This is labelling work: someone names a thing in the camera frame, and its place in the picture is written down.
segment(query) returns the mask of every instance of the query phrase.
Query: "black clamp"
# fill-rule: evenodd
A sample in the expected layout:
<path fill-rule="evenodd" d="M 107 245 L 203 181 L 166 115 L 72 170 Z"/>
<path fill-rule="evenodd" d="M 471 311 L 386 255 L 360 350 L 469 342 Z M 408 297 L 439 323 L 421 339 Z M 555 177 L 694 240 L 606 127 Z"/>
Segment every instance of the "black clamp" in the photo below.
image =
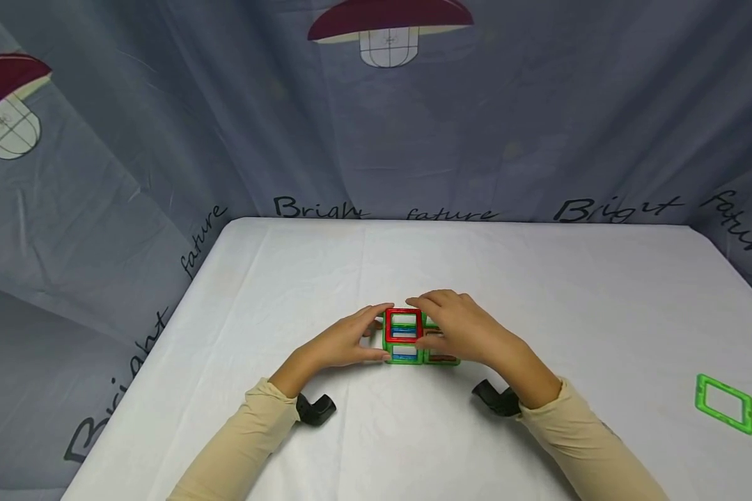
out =
<path fill-rule="evenodd" d="M 474 386 L 474 389 L 471 390 L 471 392 L 473 395 L 480 397 L 480 400 L 485 402 L 485 405 L 493 411 L 495 415 L 509 418 L 517 416 L 522 412 L 518 395 L 512 391 L 512 388 L 508 388 L 507 390 L 504 390 L 502 394 L 499 394 L 499 392 L 496 391 L 496 388 L 490 384 L 490 381 L 485 379 L 482 383 Z"/>
<path fill-rule="evenodd" d="M 298 394 L 296 402 L 298 417 L 311 427 L 321 426 L 337 411 L 337 406 L 328 395 L 323 395 L 315 403 L 309 403 L 304 394 Z"/>

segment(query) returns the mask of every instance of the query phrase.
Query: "person's left hand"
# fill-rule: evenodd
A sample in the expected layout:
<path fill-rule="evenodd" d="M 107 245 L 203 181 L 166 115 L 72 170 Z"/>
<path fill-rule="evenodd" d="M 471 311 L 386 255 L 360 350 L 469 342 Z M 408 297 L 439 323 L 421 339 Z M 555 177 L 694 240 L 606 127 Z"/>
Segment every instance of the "person's left hand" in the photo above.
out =
<path fill-rule="evenodd" d="M 367 360 L 390 360 L 390 354 L 385 350 L 365 348 L 359 340 L 380 329 L 381 322 L 375 320 L 376 316 L 392 307 L 393 303 L 366 306 L 353 315 L 340 318 L 312 341 L 293 351 L 271 376 L 270 383 L 288 399 L 293 399 L 321 369 Z"/>
<path fill-rule="evenodd" d="M 340 318 L 332 326 L 314 337 L 312 341 L 296 350 L 302 358 L 311 360 L 318 370 L 327 367 L 340 367 L 367 360 L 390 360 L 390 354 L 383 349 L 365 348 L 359 344 L 362 337 L 371 336 L 382 328 L 375 320 L 393 303 L 366 306 L 348 317 Z"/>

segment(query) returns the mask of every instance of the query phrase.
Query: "finger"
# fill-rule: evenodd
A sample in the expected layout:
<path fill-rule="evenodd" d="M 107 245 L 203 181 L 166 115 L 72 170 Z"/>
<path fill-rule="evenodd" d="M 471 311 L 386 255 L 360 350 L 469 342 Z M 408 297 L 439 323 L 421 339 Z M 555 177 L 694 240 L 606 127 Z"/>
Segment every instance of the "finger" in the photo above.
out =
<path fill-rule="evenodd" d="M 356 322 L 354 325 L 358 326 L 360 331 L 364 331 L 371 322 L 375 321 L 378 315 L 381 315 L 385 310 L 392 308 L 393 306 L 395 306 L 393 303 L 382 303 L 381 305 L 370 306 L 369 309 L 354 318 L 354 321 Z"/>
<path fill-rule="evenodd" d="M 423 336 L 415 342 L 415 347 L 417 349 L 436 349 L 441 353 L 449 354 L 448 343 L 444 337 Z"/>
<path fill-rule="evenodd" d="M 371 305 L 367 305 L 364 308 L 360 308 L 356 312 L 354 312 L 351 315 L 349 315 L 349 317 L 351 317 L 351 318 L 358 317 L 358 316 L 362 315 L 362 313 L 364 313 L 365 311 L 367 311 L 368 308 L 371 308 L 371 307 L 372 307 Z"/>
<path fill-rule="evenodd" d="M 421 310 L 426 315 L 432 318 L 437 317 L 437 313 L 440 312 L 440 307 L 434 301 L 426 299 L 425 297 L 409 297 L 407 299 L 407 305 L 413 306 L 418 310 Z"/>
<path fill-rule="evenodd" d="M 362 333 L 362 337 L 368 337 L 373 335 L 376 331 L 382 330 L 382 323 L 380 321 L 372 321 L 370 325 L 365 329 L 365 332 Z"/>
<path fill-rule="evenodd" d="M 368 360 L 390 360 L 390 354 L 383 349 L 376 348 L 358 348 L 356 351 L 358 362 L 368 362 Z"/>
<path fill-rule="evenodd" d="M 367 305 L 366 307 L 362 308 L 360 311 L 355 312 L 351 317 L 361 317 L 362 315 L 365 315 L 367 312 L 367 315 L 370 316 L 370 320 L 373 320 L 376 318 L 376 315 L 380 315 L 380 313 L 383 313 L 388 308 L 392 308 L 395 306 L 393 303 L 382 303 L 381 305 L 371 306 Z"/>
<path fill-rule="evenodd" d="M 421 297 L 430 299 L 440 306 L 448 305 L 451 301 L 458 299 L 457 292 L 449 289 L 432 290 L 427 294 L 422 294 Z"/>

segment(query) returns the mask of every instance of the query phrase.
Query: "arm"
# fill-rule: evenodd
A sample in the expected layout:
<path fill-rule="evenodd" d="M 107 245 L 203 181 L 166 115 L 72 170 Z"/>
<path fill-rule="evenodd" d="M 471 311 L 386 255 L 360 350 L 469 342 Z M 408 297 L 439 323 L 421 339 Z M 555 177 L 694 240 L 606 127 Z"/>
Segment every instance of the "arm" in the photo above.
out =
<path fill-rule="evenodd" d="M 443 329 L 419 349 L 438 349 L 496 370 L 522 401 L 522 422 L 554 457 L 583 501 L 661 501 L 665 492 L 644 465 L 531 348 L 467 294 L 450 290 L 411 297 Z"/>
<path fill-rule="evenodd" d="M 382 349 L 361 347 L 359 339 L 380 328 L 374 318 L 392 306 L 366 306 L 340 319 L 296 349 L 269 381 L 246 392 L 239 411 L 201 450 L 167 501 L 236 501 L 248 495 L 267 456 L 298 421 L 296 397 L 319 370 L 390 358 Z"/>

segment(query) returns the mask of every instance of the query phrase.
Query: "gray backdrop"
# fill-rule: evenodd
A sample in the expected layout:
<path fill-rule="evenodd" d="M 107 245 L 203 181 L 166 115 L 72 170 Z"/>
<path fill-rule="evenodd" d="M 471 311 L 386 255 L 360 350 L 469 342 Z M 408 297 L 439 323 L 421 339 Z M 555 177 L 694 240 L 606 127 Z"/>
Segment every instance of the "gray backdrop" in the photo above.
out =
<path fill-rule="evenodd" d="M 232 218 L 689 223 L 752 285 L 752 0 L 350 0 L 309 40 L 340 3 L 0 0 L 52 70 L 0 158 L 0 500 L 61 496 Z"/>

